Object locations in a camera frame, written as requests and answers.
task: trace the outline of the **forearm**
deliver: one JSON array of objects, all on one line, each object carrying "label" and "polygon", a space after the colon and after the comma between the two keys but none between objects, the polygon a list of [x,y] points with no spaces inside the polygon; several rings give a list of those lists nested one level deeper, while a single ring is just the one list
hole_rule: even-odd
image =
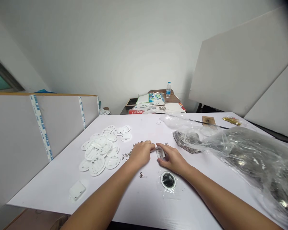
[{"label": "forearm", "polygon": [[139,168],[128,161],[100,186],[68,219],[62,230],[106,229]]},{"label": "forearm", "polygon": [[224,229],[281,229],[196,168],[190,166],[182,176],[196,189]]}]

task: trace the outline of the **window frame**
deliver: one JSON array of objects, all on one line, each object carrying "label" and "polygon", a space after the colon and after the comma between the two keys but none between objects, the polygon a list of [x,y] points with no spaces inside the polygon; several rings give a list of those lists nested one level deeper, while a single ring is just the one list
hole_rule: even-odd
[{"label": "window frame", "polygon": [[0,63],[0,76],[11,87],[8,89],[1,89],[0,92],[20,92],[25,90],[1,63]]}]

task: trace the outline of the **pile of white plastic parts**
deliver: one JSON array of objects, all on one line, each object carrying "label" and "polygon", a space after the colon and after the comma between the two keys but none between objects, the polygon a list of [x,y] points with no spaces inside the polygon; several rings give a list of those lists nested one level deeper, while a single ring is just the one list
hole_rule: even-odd
[{"label": "pile of white plastic parts", "polygon": [[88,171],[91,176],[98,176],[105,168],[114,169],[120,162],[117,136],[121,141],[131,140],[130,126],[116,129],[113,125],[106,127],[101,134],[95,133],[83,143],[81,149],[85,151],[84,160],[79,165],[81,172]]}]

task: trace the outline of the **hand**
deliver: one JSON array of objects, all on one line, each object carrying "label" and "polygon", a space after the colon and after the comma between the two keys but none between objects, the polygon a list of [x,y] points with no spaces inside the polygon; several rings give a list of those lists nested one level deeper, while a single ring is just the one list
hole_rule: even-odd
[{"label": "hand", "polygon": [[151,141],[136,144],[132,149],[128,162],[132,162],[139,168],[143,167],[150,160],[150,151],[155,150],[155,148],[155,144],[152,144]]},{"label": "hand", "polygon": [[168,168],[181,176],[188,171],[190,165],[186,162],[177,149],[161,143],[157,143],[156,145],[160,146],[169,155],[169,161],[164,161],[160,158],[157,159],[162,167]]}]

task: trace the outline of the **brown card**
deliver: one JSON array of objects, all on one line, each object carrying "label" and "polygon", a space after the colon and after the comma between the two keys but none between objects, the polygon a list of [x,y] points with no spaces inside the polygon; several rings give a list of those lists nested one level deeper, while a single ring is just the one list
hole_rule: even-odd
[{"label": "brown card", "polygon": [[215,125],[215,121],[214,121],[213,117],[202,116],[202,120],[205,123],[209,123],[209,124]]}]

